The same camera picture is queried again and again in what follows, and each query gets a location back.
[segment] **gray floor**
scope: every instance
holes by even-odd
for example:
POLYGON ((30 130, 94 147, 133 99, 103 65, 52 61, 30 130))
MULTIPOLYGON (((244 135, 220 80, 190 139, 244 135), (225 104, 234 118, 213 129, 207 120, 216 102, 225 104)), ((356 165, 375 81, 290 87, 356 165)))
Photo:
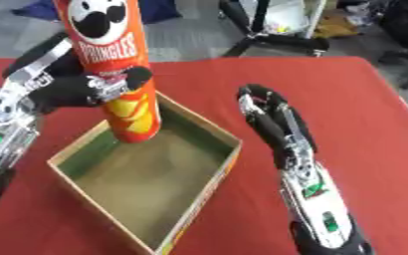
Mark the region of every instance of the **gray floor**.
MULTIPOLYGON (((229 21, 217 19, 218 0, 176 0, 182 19, 145 27, 150 61, 191 61, 220 56, 242 35, 229 21)), ((17 17, 9 10, 33 0, 0 0, 0 58, 17 57, 30 47, 61 29, 59 23, 17 17)), ((408 65, 379 65, 378 57, 385 50, 398 50, 378 28, 370 28, 363 36, 331 40, 327 56, 359 56, 372 63, 408 103, 408 91, 396 85, 408 75, 408 65)), ((254 48, 246 56, 302 56, 285 49, 254 48)))

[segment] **pringles mascot face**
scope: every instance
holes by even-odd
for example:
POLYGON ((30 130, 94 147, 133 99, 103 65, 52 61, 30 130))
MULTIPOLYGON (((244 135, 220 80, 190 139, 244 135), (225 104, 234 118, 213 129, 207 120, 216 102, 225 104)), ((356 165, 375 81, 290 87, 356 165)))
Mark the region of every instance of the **pringles mascot face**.
POLYGON ((68 6, 72 27, 93 45, 118 40, 126 31, 128 14, 125 0, 72 0, 68 6))

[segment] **mustache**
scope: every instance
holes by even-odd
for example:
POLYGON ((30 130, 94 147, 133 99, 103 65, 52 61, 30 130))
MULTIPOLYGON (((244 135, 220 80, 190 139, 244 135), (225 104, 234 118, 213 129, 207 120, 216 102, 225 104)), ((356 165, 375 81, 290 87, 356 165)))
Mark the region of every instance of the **mustache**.
POLYGON ((85 19, 77 21, 72 17, 76 29, 84 36, 97 39, 108 32, 111 23, 121 22, 126 15, 126 8, 123 3, 120 6, 111 6, 103 12, 92 12, 85 19))

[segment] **white container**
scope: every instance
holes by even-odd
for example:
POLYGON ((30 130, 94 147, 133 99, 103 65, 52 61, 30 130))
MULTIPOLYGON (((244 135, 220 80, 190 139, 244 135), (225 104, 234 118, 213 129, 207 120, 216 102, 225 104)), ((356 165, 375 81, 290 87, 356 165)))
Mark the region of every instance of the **white container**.
MULTIPOLYGON (((251 24, 255 18, 258 0, 240 0, 251 24)), ((295 34, 308 26, 303 0, 271 0, 265 18, 264 32, 269 34, 295 34)))

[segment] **table surface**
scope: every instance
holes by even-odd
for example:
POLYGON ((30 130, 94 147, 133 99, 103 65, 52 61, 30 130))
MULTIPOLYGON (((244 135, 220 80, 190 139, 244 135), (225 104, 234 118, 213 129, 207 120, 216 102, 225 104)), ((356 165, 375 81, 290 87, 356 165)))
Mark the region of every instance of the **table surface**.
MULTIPOLYGON (((0 60, 0 71, 11 60, 0 60)), ((408 109, 358 58, 219 59, 153 64, 159 91, 238 136, 232 173, 173 254, 297 254, 271 153, 239 114, 239 86, 281 92, 307 121, 350 210, 379 254, 408 254, 408 109)), ((63 109, 0 201, 0 255, 132 254, 65 190, 46 160, 102 119, 63 109)))

